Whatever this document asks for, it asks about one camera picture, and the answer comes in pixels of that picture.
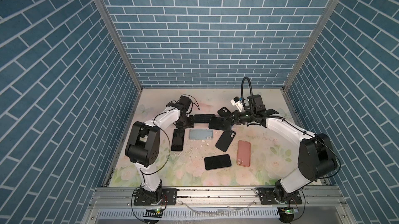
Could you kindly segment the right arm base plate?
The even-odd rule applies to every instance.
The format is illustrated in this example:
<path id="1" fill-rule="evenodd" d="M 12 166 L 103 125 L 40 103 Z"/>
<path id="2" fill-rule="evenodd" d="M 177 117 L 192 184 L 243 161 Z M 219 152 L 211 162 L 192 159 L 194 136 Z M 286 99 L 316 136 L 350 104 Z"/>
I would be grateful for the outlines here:
<path id="1" fill-rule="evenodd" d="M 284 189 L 280 187 L 260 187 L 255 188 L 254 192 L 258 196 L 262 205 L 285 205 L 288 203 L 293 203 L 297 205 L 302 204 L 302 199 L 300 197 L 299 191 L 287 193 Z"/>

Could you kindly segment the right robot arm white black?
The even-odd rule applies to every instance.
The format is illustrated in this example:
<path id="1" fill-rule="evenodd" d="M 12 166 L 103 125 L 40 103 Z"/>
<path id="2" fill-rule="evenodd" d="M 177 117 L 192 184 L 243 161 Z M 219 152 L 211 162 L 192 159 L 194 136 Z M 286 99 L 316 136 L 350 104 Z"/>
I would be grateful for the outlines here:
<path id="1" fill-rule="evenodd" d="M 231 104 L 237 108 L 229 116 L 232 124 L 258 124 L 278 133 L 297 148 L 297 167 L 276 182 L 275 193 L 291 194 L 340 167 L 326 134 L 307 131 L 290 123 L 274 109 L 266 109 L 260 95 L 252 95 L 246 101 L 235 97 Z"/>

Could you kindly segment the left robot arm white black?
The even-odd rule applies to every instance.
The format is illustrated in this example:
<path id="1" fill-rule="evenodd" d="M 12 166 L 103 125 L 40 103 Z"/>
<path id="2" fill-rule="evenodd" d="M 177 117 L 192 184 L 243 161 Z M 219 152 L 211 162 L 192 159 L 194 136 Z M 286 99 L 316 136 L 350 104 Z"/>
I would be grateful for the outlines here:
<path id="1" fill-rule="evenodd" d="M 143 192 L 151 197 L 162 195 L 162 180 L 158 176 L 155 162 L 160 151 L 161 133 L 175 125 L 176 130 L 184 131 L 194 127 L 194 117 L 190 116 L 193 107 L 200 109 L 197 100 L 190 95 L 181 95 L 166 105 L 164 111 L 145 122 L 131 125 L 125 155 L 134 163 L 139 172 Z"/>

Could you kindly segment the blue phone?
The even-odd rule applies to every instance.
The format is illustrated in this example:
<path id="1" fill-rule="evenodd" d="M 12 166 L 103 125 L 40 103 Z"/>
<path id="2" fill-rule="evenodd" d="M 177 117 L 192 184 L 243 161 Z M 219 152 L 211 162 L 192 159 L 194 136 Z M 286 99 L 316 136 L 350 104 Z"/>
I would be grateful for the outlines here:
<path id="1" fill-rule="evenodd" d="M 231 131 L 232 122 L 225 118 L 211 118 L 208 128 L 213 130 Z"/>

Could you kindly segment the light blue phone case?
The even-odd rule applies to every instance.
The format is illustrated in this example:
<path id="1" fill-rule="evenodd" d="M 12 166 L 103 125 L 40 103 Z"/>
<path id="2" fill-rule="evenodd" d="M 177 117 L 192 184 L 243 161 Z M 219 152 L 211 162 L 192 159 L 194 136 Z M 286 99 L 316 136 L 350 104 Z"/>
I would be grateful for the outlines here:
<path id="1" fill-rule="evenodd" d="M 190 129 L 189 130 L 190 140 L 212 140 L 213 131 L 211 129 Z"/>

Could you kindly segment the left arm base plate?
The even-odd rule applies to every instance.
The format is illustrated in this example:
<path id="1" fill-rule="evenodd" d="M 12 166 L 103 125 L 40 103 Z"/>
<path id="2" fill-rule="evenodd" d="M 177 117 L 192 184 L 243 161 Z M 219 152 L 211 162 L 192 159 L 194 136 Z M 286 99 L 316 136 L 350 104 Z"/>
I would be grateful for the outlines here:
<path id="1" fill-rule="evenodd" d="M 161 201 L 167 206 L 176 205 L 176 188 L 158 188 L 154 192 L 138 188 L 133 194 L 133 204 L 135 206 L 160 205 Z"/>

